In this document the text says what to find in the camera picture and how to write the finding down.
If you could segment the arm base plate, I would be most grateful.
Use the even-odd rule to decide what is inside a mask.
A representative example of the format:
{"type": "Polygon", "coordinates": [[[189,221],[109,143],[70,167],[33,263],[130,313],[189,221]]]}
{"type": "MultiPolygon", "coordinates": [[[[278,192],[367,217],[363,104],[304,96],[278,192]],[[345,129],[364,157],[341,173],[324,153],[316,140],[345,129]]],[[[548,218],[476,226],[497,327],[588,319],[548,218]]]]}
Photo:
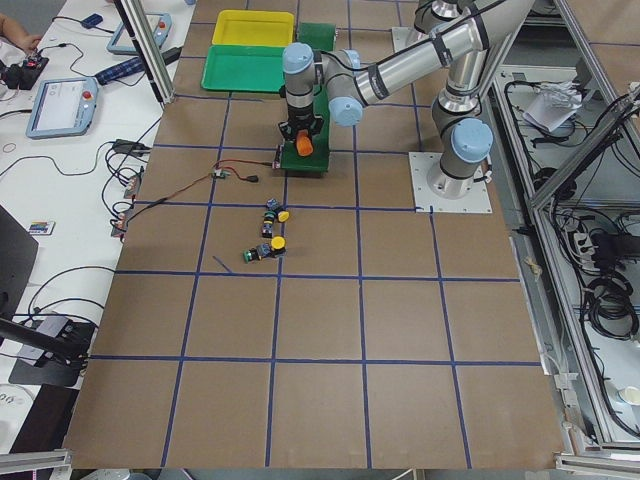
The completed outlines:
{"type": "Polygon", "coordinates": [[[414,208],[419,213],[491,214],[485,172],[480,163],[467,179],[448,177],[440,165],[440,152],[408,154],[414,208]]]}

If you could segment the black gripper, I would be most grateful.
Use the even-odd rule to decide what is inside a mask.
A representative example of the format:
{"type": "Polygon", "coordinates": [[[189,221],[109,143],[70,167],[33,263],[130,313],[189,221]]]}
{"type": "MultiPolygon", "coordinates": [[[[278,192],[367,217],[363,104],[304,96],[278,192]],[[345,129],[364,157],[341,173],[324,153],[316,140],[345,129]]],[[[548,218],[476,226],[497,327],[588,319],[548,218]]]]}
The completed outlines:
{"type": "Polygon", "coordinates": [[[278,130],[284,143],[294,144],[299,130],[308,130],[312,142],[324,127],[324,118],[316,114],[313,107],[288,107],[287,118],[278,123],[278,130]]]}

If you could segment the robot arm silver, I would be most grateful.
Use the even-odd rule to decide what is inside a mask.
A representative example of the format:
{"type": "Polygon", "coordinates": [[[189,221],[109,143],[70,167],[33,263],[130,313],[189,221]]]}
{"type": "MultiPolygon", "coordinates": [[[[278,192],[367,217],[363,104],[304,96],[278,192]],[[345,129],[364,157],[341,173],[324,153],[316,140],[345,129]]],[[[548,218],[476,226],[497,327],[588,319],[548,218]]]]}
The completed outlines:
{"type": "Polygon", "coordinates": [[[444,151],[429,170],[427,183],[442,198],[464,197],[493,144],[493,133],[477,112],[483,89],[532,6],[519,0],[421,1],[406,46],[366,67],[353,50],[328,52],[290,44],[282,55],[281,95],[288,112],[278,126],[282,137],[298,144],[320,132],[324,118],[313,107],[317,86],[327,92],[330,118],[350,127],[360,122],[365,107],[445,68],[446,84],[432,105],[444,151]]]}

